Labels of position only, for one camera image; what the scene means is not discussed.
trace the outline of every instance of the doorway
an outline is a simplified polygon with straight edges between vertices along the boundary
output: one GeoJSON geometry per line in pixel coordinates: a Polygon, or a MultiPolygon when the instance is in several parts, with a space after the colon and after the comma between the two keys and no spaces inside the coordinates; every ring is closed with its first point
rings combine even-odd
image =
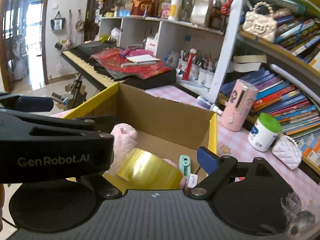
{"type": "Polygon", "coordinates": [[[47,0],[1,0],[0,68],[6,91],[37,90],[48,83],[44,31],[47,0]]]}
{"type": "Polygon", "coordinates": [[[36,90],[44,87],[41,46],[43,1],[28,2],[26,11],[25,41],[28,48],[28,76],[25,83],[29,84],[32,90],[36,90]]]}

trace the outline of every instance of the pink checkered tablecloth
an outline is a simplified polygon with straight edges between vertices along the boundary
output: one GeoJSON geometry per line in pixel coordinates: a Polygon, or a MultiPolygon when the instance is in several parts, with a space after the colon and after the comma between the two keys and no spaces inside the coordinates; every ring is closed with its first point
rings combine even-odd
{"type": "MultiPolygon", "coordinates": [[[[188,95],[174,86],[164,86],[146,90],[148,94],[155,97],[198,106],[196,98],[188,95]]],[[[259,152],[248,143],[248,131],[242,128],[239,132],[232,132],[224,128],[218,121],[218,155],[230,151],[231,155],[241,162],[251,162],[253,158],[261,156],[265,158],[273,168],[289,183],[299,195],[305,205],[313,200],[313,203],[320,203],[320,186],[316,184],[307,174],[299,168],[290,170],[277,157],[271,153],[271,149],[266,152],[259,152]]]]}

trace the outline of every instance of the white quilted handbag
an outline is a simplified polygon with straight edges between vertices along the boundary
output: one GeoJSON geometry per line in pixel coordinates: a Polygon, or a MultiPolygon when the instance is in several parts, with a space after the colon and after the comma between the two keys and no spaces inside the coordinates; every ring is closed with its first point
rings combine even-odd
{"type": "Polygon", "coordinates": [[[287,135],[280,134],[278,141],[272,148],[272,153],[291,170],[297,168],[301,163],[302,152],[296,141],[287,135]]]}
{"type": "Polygon", "coordinates": [[[266,2],[258,2],[254,6],[252,12],[247,12],[245,14],[242,29],[267,41],[274,42],[277,30],[277,21],[273,19],[273,10],[270,4],[266,2]],[[269,9],[270,15],[256,13],[256,9],[260,5],[265,5],[269,9]]]}

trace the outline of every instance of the notebook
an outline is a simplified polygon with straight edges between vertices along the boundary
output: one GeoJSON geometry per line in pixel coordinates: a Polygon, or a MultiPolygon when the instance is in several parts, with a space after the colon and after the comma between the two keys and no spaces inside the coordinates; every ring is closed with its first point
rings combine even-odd
{"type": "Polygon", "coordinates": [[[140,56],[133,56],[133,57],[127,57],[127,60],[130,60],[134,63],[142,63],[142,62],[148,62],[148,61],[158,61],[159,58],[153,57],[149,54],[146,55],[140,55],[140,56]]]}

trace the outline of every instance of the pink plush toy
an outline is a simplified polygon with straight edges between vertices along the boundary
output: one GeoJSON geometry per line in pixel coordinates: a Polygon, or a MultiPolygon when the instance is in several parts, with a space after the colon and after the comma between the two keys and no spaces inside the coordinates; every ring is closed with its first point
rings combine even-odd
{"type": "MultiPolygon", "coordinates": [[[[167,163],[169,163],[170,165],[172,165],[173,167],[175,167],[176,169],[178,169],[178,166],[172,160],[169,160],[169,159],[163,159],[163,160],[166,161],[167,163]]],[[[180,181],[180,188],[184,188],[186,181],[187,181],[186,177],[183,176],[180,181]]]]}
{"type": "Polygon", "coordinates": [[[138,133],[131,125],[120,123],[114,126],[111,134],[115,137],[113,151],[115,158],[109,172],[116,174],[132,149],[137,147],[138,133]]]}

